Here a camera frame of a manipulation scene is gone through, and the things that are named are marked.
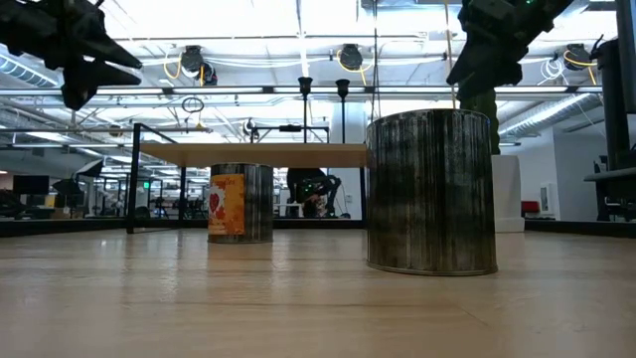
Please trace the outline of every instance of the ceiling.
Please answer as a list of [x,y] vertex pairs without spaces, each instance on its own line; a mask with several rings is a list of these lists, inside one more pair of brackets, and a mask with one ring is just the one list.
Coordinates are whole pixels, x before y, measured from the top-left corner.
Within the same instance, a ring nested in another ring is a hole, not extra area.
[[[445,86],[449,64],[442,56],[450,46],[450,58],[455,58],[465,43],[465,35],[456,20],[458,1],[450,1],[448,24],[443,3],[441,0],[425,4],[415,0],[381,1],[377,19],[378,82],[381,87]],[[186,45],[203,47],[204,57],[217,71],[220,87],[296,87],[301,76],[312,77],[316,86],[333,86],[338,79],[348,79],[352,86],[362,86],[373,82],[373,68],[364,73],[346,72],[335,55],[343,44],[357,44],[365,58],[365,66],[373,63],[375,22],[368,4],[368,0],[106,0],[101,9],[106,16],[108,35],[144,63],[144,68],[135,73],[142,78],[143,87],[197,86],[196,81],[183,75],[177,79],[169,77],[177,72],[177,57]],[[574,1],[556,19],[554,29],[541,34],[532,43],[523,61],[524,79],[520,86],[591,84],[586,71],[564,70],[562,75],[551,77],[548,71],[560,70],[547,68],[549,59],[555,53],[562,54],[567,44],[582,43],[589,51],[601,34],[605,39],[616,36],[615,13],[586,11],[588,5],[589,1]],[[453,34],[450,41],[445,36],[446,28]],[[0,55],[46,76],[57,85],[61,82],[59,72],[44,69],[36,58],[27,55],[14,58],[2,47]],[[0,90],[31,88],[33,86],[12,76],[0,74]],[[104,104],[103,108],[88,105],[75,114],[74,122],[72,113],[63,108],[58,97],[22,95],[3,98],[60,120],[14,120],[9,123],[5,120],[3,125],[6,127],[14,124],[48,128],[61,127],[64,123],[69,126],[74,123],[82,128],[129,127],[132,122],[139,121],[153,127],[171,128],[184,127],[188,119],[189,127],[200,122],[212,132],[168,134],[184,142],[238,142],[244,140],[240,135],[241,127],[248,118],[253,118],[257,125],[281,125],[300,123],[303,113],[297,93],[199,96],[206,106],[195,114],[181,108],[184,96],[148,98],[131,94],[96,98],[93,103],[101,100],[101,103],[110,104]],[[333,96],[310,97],[309,114],[314,125],[329,125],[339,105],[335,99]],[[364,100],[370,107],[369,98],[355,100]],[[499,100],[499,117],[505,121],[539,103],[540,100],[522,96]],[[431,106],[452,106],[450,96],[426,100],[412,95],[392,96],[383,99],[382,103],[383,114]],[[23,115],[22,120],[36,116],[36,113]],[[293,133],[271,133],[266,141],[301,138]],[[19,138],[41,139],[24,134]],[[115,138],[108,133],[92,133],[82,139],[127,142],[130,134]],[[315,138],[316,141],[325,139],[321,135]]]

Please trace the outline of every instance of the orange label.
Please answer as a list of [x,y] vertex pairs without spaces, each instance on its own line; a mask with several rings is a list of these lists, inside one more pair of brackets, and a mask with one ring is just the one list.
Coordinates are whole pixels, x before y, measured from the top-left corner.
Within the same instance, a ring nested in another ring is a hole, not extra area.
[[210,179],[208,232],[211,235],[245,234],[245,178],[219,174]]

